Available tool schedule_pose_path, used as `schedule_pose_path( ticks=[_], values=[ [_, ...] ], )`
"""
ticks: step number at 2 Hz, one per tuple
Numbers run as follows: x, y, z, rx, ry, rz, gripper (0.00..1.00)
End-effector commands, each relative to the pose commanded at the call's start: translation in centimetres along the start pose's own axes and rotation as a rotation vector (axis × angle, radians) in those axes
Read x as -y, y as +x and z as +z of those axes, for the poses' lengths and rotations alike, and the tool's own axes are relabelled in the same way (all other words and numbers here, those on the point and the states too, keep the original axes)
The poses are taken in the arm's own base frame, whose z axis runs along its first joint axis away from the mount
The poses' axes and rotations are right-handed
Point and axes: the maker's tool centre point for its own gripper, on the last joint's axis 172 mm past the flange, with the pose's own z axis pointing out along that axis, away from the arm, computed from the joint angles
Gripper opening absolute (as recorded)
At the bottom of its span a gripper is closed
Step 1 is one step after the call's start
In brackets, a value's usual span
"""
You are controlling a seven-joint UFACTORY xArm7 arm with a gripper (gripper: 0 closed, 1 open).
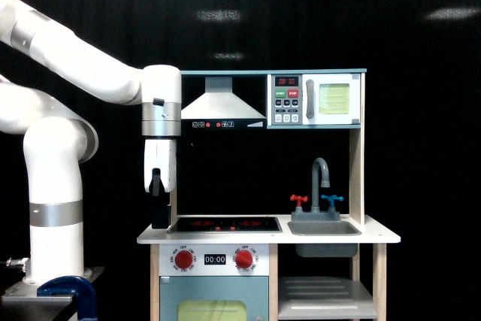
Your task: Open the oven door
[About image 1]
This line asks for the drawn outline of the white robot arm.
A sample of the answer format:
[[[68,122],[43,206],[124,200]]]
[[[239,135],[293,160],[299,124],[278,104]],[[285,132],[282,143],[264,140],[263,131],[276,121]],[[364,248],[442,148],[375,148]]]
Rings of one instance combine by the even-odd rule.
[[[174,189],[181,121],[177,68],[128,66],[20,0],[1,0],[1,40],[102,101],[139,104],[145,189],[152,195]],[[1,81],[1,130],[23,136],[30,223],[27,282],[40,286],[83,275],[80,164],[98,149],[96,130],[54,97],[7,79]]]

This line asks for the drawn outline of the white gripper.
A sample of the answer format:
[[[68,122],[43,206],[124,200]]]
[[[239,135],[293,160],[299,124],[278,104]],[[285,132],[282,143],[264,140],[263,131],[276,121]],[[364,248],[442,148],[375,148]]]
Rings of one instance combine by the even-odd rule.
[[[174,139],[146,139],[144,143],[144,188],[151,196],[159,196],[161,182],[165,192],[177,183],[177,142]],[[152,207],[152,228],[167,229],[171,225],[171,206]]]

